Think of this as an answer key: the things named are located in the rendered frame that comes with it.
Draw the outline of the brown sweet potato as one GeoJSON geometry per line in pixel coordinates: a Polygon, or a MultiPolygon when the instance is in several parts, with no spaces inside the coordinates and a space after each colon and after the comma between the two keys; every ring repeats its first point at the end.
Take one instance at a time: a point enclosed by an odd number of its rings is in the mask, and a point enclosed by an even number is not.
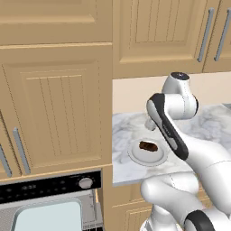
{"type": "Polygon", "coordinates": [[[149,152],[157,152],[158,151],[158,146],[155,143],[150,143],[146,141],[141,141],[139,143],[139,148],[149,151],[149,152]]]}

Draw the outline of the black and steel oven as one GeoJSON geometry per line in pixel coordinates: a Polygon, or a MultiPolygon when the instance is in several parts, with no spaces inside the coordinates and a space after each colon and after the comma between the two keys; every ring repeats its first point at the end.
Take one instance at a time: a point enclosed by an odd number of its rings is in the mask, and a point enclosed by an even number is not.
{"type": "Polygon", "coordinates": [[[100,203],[96,200],[96,190],[101,187],[101,171],[81,172],[47,179],[20,181],[0,185],[0,205],[28,199],[59,196],[68,193],[83,193],[83,229],[82,231],[105,231],[100,203]],[[79,181],[90,178],[90,189],[82,189],[79,181]]]}

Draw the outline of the beige wall cupboard door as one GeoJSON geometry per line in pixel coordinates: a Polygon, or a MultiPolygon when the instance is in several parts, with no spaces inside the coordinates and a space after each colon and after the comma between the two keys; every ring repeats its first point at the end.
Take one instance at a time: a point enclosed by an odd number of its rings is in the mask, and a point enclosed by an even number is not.
{"type": "Polygon", "coordinates": [[[231,71],[231,19],[219,60],[214,61],[220,37],[226,21],[227,8],[231,7],[231,0],[220,0],[216,20],[209,41],[208,52],[204,63],[204,72],[231,71]]]}
{"type": "Polygon", "coordinates": [[[113,77],[200,73],[220,0],[113,0],[113,77]],[[208,9],[214,8],[202,62],[208,9]]]}

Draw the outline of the beige drawer front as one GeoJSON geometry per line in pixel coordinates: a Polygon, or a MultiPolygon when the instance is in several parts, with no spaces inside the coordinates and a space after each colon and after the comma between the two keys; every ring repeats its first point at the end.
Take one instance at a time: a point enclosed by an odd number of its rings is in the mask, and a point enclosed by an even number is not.
{"type": "Polygon", "coordinates": [[[122,206],[138,206],[146,205],[149,206],[140,192],[140,183],[127,184],[112,188],[111,204],[113,208],[122,206]]]}

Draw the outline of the tall beige cupboard door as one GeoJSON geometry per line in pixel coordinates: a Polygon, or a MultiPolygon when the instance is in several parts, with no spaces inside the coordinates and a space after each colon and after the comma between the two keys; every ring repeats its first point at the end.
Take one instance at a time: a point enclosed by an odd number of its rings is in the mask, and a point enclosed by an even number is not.
{"type": "Polygon", "coordinates": [[[26,176],[111,164],[111,43],[1,46],[0,109],[26,176]]]}

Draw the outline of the oven door with glass window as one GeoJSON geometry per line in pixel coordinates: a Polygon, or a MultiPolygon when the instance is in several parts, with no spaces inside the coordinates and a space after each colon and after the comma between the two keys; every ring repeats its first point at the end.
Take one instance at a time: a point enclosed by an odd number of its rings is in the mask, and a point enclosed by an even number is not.
{"type": "Polygon", "coordinates": [[[83,193],[0,205],[0,231],[82,231],[83,193]]]}

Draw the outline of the white round plate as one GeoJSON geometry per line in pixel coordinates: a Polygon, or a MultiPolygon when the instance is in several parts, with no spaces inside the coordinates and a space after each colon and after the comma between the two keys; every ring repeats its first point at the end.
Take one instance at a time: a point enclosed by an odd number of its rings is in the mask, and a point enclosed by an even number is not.
{"type": "Polygon", "coordinates": [[[168,158],[168,155],[164,151],[164,148],[162,147],[162,145],[157,140],[153,140],[151,138],[140,138],[140,139],[133,141],[127,148],[127,153],[133,162],[136,162],[146,167],[154,167],[154,166],[161,165],[168,158]],[[158,151],[149,152],[149,151],[140,149],[139,143],[141,141],[155,143],[158,146],[158,151]]]}

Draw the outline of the beige base cupboard door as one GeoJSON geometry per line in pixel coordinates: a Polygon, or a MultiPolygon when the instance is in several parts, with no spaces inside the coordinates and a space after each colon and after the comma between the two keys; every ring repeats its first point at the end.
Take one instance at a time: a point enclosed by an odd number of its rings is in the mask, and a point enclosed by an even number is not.
{"type": "Polygon", "coordinates": [[[143,222],[150,216],[151,207],[117,208],[110,231],[139,231],[143,222]]]}

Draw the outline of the silver oven knob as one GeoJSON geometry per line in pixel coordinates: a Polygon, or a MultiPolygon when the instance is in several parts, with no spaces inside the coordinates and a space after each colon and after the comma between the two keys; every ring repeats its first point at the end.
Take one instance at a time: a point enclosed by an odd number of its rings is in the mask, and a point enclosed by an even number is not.
{"type": "Polygon", "coordinates": [[[82,189],[90,189],[93,184],[93,180],[90,178],[83,178],[79,181],[79,186],[82,189]]]}

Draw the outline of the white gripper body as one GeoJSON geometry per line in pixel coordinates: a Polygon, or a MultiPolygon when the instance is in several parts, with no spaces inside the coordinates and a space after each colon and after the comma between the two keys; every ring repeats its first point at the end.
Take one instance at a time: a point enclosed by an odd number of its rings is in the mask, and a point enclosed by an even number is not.
{"type": "Polygon", "coordinates": [[[148,118],[145,122],[145,127],[150,131],[154,131],[156,128],[156,124],[151,118],[148,118]]]}

